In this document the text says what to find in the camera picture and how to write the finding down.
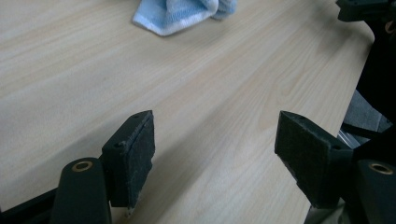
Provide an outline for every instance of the gray fabric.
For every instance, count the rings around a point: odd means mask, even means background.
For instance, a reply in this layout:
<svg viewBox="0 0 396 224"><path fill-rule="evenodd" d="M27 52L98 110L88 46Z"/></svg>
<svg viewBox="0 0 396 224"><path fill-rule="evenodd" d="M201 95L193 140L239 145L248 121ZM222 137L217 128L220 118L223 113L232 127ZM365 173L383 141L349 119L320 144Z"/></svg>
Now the gray fabric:
<svg viewBox="0 0 396 224"><path fill-rule="evenodd" d="M381 113L370 106L358 91L355 91L352 96L344 123L379 133L384 132L392 125ZM360 144L369 140L356 135L355 138Z"/></svg>

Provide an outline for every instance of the screw hole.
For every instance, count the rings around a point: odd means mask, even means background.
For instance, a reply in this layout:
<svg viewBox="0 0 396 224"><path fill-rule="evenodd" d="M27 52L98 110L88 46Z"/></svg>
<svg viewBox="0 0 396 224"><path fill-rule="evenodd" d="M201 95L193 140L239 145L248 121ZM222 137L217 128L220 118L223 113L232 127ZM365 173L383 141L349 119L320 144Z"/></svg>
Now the screw hole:
<svg viewBox="0 0 396 224"><path fill-rule="evenodd" d="M114 144L114 147L124 147L124 146L125 146L125 141Z"/></svg>
<svg viewBox="0 0 396 224"><path fill-rule="evenodd" d="M393 175L393 170L382 164L371 163L370 168L383 175Z"/></svg>
<svg viewBox="0 0 396 224"><path fill-rule="evenodd" d="M83 172L92 167L92 162L91 161L80 161L72 167L72 170L74 172Z"/></svg>

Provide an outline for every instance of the wooden table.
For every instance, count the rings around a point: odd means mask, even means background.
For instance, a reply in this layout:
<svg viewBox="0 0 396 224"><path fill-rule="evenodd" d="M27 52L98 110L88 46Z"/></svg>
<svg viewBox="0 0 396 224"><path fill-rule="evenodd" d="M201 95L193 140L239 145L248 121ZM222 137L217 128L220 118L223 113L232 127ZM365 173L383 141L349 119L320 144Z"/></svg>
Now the wooden table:
<svg viewBox="0 0 396 224"><path fill-rule="evenodd" d="M0 4L0 205L56 188L152 109L156 153L130 219L303 223L309 202L274 153L280 110L336 135L373 36L333 1L244 0L225 21L159 37L139 1Z"/></svg>

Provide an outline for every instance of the light wood grain surface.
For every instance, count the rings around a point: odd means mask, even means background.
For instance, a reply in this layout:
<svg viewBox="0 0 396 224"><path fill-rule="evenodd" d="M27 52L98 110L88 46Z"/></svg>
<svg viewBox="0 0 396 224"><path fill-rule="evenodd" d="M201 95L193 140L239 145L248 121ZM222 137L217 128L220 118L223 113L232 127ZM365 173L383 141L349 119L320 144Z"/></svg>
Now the light wood grain surface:
<svg viewBox="0 0 396 224"><path fill-rule="evenodd" d="M116 223L303 223L309 202L274 153L279 110L336 135L373 36L329 0L240 0L166 38L134 0L0 3L0 205L57 186L152 109L153 169Z"/></svg>

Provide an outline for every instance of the cloth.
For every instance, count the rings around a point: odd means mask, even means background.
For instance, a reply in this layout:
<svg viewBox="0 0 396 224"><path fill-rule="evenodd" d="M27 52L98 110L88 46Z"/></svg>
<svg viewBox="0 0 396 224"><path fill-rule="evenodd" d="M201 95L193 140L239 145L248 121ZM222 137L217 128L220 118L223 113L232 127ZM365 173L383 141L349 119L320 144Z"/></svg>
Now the cloth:
<svg viewBox="0 0 396 224"><path fill-rule="evenodd" d="M233 14L236 0L142 0L133 23L157 35L171 35L211 17Z"/></svg>

